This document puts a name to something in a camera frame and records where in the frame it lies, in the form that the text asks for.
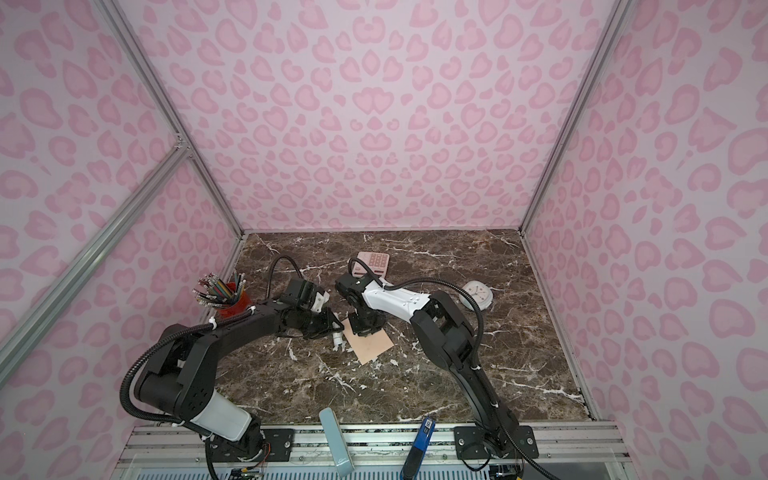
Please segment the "beige envelope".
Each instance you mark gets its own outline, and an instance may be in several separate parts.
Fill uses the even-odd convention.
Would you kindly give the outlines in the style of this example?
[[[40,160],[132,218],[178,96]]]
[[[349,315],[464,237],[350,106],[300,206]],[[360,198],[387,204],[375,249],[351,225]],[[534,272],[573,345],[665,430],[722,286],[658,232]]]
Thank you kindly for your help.
[[[394,347],[394,343],[383,330],[368,336],[358,336],[352,331],[348,320],[344,320],[342,325],[345,339],[361,365],[377,359],[379,355]]]

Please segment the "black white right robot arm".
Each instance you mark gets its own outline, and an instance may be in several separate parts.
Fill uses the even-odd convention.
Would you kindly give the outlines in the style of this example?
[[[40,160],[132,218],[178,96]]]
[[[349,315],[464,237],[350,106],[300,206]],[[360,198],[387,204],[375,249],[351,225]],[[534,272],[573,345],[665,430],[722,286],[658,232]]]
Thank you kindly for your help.
[[[455,292],[471,300],[468,292],[434,278],[391,285],[359,258],[350,259],[347,269],[335,286],[353,308],[349,324],[354,334],[372,335],[390,317],[409,323],[426,357],[459,385],[480,430],[480,442],[489,453],[526,461],[539,456],[533,436],[525,433],[482,369],[479,347],[484,319],[479,306],[470,301],[477,317],[473,327],[450,295]]]

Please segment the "white glue stick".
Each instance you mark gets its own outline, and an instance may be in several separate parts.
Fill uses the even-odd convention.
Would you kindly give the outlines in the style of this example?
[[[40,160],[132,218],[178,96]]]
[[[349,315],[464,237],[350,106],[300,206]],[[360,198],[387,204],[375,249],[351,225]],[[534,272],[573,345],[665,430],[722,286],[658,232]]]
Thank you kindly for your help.
[[[343,352],[345,349],[345,338],[342,331],[334,332],[332,334],[333,350],[335,352]]]

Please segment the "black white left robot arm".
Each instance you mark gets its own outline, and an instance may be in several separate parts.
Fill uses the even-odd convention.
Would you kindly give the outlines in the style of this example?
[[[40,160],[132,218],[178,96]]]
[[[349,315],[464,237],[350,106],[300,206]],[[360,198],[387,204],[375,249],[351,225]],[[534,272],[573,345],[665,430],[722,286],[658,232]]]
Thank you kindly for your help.
[[[342,331],[328,301],[323,287],[297,275],[260,302],[238,299],[204,324],[167,327],[126,372],[122,408],[136,419],[197,433],[209,462],[266,460],[271,449],[258,417],[217,392],[218,364],[263,337],[297,331],[314,340]]]

